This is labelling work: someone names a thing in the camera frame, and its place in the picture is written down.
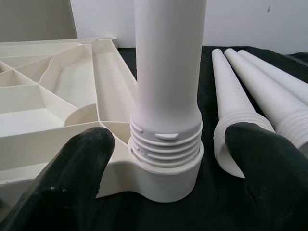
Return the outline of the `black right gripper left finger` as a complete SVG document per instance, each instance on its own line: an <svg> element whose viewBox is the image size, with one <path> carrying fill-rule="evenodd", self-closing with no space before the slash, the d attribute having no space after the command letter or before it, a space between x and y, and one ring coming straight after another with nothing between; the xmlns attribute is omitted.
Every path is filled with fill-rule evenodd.
<svg viewBox="0 0 308 231"><path fill-rule="evenodd" d="M96 199L114 148L107 128L70 138L0 222L0 231L85 231L87 206Z"/></svg>

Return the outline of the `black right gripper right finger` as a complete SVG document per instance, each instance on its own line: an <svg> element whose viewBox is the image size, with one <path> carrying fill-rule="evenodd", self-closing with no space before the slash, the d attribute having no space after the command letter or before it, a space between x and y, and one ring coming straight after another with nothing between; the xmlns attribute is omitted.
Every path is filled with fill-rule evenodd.
<svg viewBox="0 0 308 231"><path fill-rule="evenodd" d="M308 231L308 159L288 139L254 123L228 126L225 144L267 231Z"/></svg>

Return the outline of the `white plastic children table top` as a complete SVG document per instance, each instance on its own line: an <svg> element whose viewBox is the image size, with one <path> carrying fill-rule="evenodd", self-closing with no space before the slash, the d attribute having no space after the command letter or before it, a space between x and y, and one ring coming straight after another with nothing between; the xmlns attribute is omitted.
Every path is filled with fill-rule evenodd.
<svg viewBox="0 0 308 231"><path fill-rule="evenodd" d="M204 149L178 167L134 153L138 87L113 39L0 43L0 205L14 206L73 136L109 129L115 149L96 197L135 192L169 203L193 190Z"/></svg>

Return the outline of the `white plastic table leg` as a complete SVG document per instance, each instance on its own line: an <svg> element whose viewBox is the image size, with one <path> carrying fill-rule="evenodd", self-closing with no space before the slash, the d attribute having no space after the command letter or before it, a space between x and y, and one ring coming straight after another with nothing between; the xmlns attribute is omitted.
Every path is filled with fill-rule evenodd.
<svg viewBox="0 0 308 231"><path fill-rule="evenodd" d="M275 132L308 158L308 106L234 49L224 55Z"/></svg>
<svg viewBox="0 0 308 231"><path fill-rule="evenodd" d="M214 49L211 55L218 108L218 123L213 134L215 159L227 173L244 178L225 144L226 129L239 122L254 123L271 132L274 129L264 116L255 111L222 50Z"/></svg>
<svg viewBox="0 0 308 231"><path fill-rule="evenodd" d="M273 80L289 90L308 106L308 83L296 78L295 76L275 67L274 65L254 56L253 54L240 50L238 54L263 71Z"/></svg>
<svg viewBox="0 0 308 231"><path fill-rule="evenodd" d="M138 100L131 138L149 165L182 166L200 150L205 7L206 0L134 0Z"/></svg>

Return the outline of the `black table cloth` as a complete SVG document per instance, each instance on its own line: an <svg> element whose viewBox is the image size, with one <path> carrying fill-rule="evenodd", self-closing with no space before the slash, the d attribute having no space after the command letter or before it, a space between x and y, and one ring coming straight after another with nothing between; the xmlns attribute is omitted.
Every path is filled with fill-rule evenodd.
<svg viewBox="0 0 308 231"><path fill-rule="evenodd" d="M198 106L205 154L194 190L174 203L156 203L125 192L98 199L92 231L267 231L245 179L225 172L214 157L218 123L211 46L202 48Z"/></svg>

